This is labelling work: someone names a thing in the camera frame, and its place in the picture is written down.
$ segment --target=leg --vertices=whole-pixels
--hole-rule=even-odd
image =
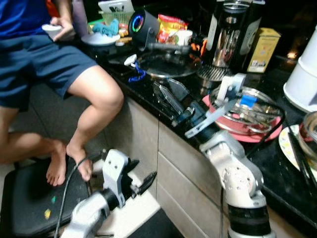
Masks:
[[[118,114],[123,105],[123,94],[114,79],[100,66],[82,72],[68,92],[87,99],[91,105],[79,118],[77,129],[66,150],[79,163],[85,156],[84,144],[97,135]],[[91,162],[79,167],[84,180],[91,176]]]
[[[62,184],[66,172],[64,144],[35,133],[8,133],[18,111],[0,106],[0,163],[8,164],[50,153],[52,161],[47,173],[48,183],[54,186]]]

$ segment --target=stool cushion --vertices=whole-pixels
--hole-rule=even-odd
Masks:
[[[36,162],[12,171],[5,177],[0,237],[38,237],[55,230],[66,183],[58,187],[47,183],[49,164],[50,159]],[[70,159],[66,178],[74,165]],[[72,210],[88,196],[87,184],[76,171],[68,187],[62,225],[70,221]]]

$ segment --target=rgb light ring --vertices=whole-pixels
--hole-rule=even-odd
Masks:
[[[136,23],[137,20],[139,20],[139,24],[138,24],[137,27],[135,27],[135,23]],[[132,22],[132,30],[133,30],[133,32],[138,32],[141,29],[141,27],[143,25],[143,20],[144,20],[144,18],[142,16],[140,16],[140,15],[137,15],[133,19],[133,22]]]

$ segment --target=yellow box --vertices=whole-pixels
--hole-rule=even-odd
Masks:
[[[271,28],[259,28],[252,45],[248,72],[264,73],[281,35]]]

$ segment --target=bare foot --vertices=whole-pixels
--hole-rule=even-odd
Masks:
[[[86,157],[86,152],[83,148],[74,148],[74,146],[72,146],[71,144],[67,145],[66,152],[69,157],[75,160],[76,164],[78,164]],[[86,160],[78,167],[78,171],[80,172],[81,177],[84,181],[90,180],[92,166],[93,163],[90,160]]]
[[[53,151],[51,163],[46,173],[48,183],[53,186],[62,185],[66,173],[66,146],[59,140],[52,140]]]

